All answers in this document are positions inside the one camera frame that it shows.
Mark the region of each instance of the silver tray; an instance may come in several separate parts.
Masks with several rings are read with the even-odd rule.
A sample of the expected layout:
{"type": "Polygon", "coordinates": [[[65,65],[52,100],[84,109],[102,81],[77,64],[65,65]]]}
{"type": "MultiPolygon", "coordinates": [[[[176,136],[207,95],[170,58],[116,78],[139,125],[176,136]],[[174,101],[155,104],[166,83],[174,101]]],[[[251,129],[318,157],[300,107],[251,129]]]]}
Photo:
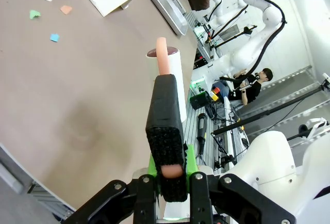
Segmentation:
{"type": "Polygon", "coordinates": [[[185,9],[179,0],[152,0],[157,6],[166,21],[172,27],[177,35],[185,35],[188,29],[188,23],[183,13],[185,9]]]}

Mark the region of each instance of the man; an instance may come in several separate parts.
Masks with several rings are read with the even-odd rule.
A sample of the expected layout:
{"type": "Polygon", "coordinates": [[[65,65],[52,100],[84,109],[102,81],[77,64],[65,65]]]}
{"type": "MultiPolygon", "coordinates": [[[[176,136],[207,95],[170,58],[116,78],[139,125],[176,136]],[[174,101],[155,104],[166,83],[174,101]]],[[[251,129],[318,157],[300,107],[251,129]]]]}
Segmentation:
{"type": "MultiPolygon", "coordinates": [[[[234,78],[240,79],[245,74],[245,70],[234,74],[234,78]]],[[[241,90],[245,86],[243,81],[241,84],[234,83],[234,91],[230,92],[229,87],[225,81],[218,81],[213,84],[213,87],[218,87],[220,89],[220,94],[222,97],[228,97],[230,101],[242,100],[243,105],[247,105],[256,99],[261,90],[261,84],[263,82],[271,81],[273,78],[273,72],[269,68],[264,68],[260,73],[258,73],[260,79],[256,79],[252,74],[247,77],[249,83],[253,83],[251,87],[241,90]]]]}

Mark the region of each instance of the gray floor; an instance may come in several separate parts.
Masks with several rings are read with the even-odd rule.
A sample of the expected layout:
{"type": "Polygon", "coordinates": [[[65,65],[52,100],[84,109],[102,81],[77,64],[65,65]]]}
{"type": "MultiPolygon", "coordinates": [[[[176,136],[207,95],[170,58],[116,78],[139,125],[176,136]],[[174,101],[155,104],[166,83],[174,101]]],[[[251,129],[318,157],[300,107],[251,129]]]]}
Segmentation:
{"type": "Polygon", "coordinates": [[[0,178],[0,223],[59,224],[33,196],[26,194],[31,178],[1,148],[0,162],[25,186],[24,193],[18,195],[0,178]]]}

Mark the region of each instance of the workbench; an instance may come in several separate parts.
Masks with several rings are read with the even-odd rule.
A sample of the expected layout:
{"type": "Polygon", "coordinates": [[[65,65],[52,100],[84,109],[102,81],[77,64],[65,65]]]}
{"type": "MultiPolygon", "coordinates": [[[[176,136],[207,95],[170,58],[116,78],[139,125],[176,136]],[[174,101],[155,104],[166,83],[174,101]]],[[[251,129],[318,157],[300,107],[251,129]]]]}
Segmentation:
{"type": "Polygon", "coordinates": [[[74,210],[109,181],[130,182],[150,156],[145,55],[158,37],[178,48],[187,97],[193,31],[178,37],[151,0],[105,18],[89,0],[0,0],[0,9],[1,147],[74,210]],[[41,16],[30,20],[31,9],[41,16]]]}

